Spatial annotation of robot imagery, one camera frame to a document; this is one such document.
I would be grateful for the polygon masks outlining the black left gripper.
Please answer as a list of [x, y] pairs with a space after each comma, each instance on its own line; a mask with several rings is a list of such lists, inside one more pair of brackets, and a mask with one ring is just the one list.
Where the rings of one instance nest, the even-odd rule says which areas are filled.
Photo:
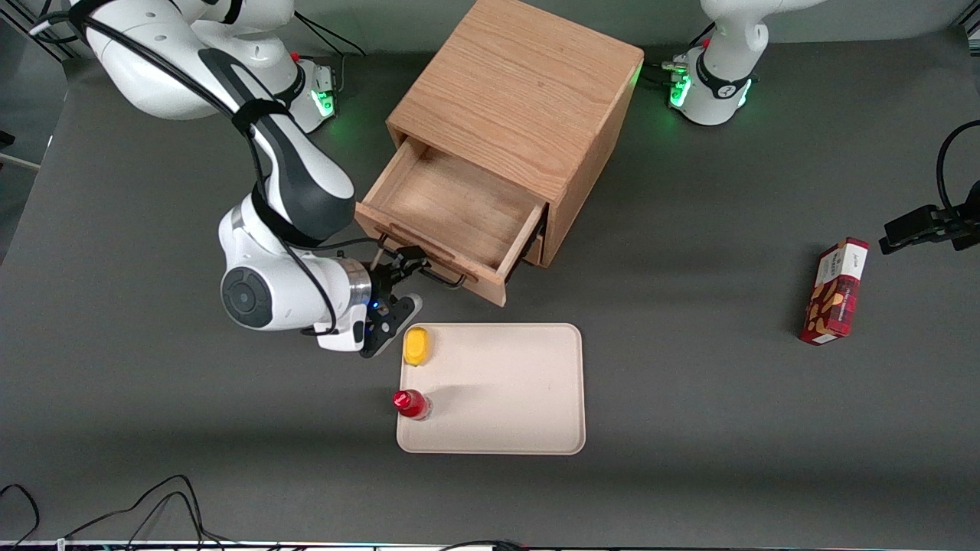
[[951, 217], [936, 205], [924, 205], [884, 224], [884, 237], [879, 247], [884, 255], [890, 255], [909, 246], [926, 242], [951, 240], [953, 250], [965, 251], [979, 244], [979, 188], [974, 182], [965, 202], [953, 207]]

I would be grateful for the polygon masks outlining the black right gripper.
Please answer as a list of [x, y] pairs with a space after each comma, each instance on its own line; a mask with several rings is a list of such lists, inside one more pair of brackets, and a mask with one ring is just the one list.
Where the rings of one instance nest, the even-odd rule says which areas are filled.
[[364, 321], [364, 345], [361, 358], [377, 356], [390, 344], [407, 322], [410, 305], [397, 298], [394, 286], [423, 272], [430, 263], [420, 246], [404, 246], [395, 250], [395, 261], [368, 270], [371, 277], [371, 296]]

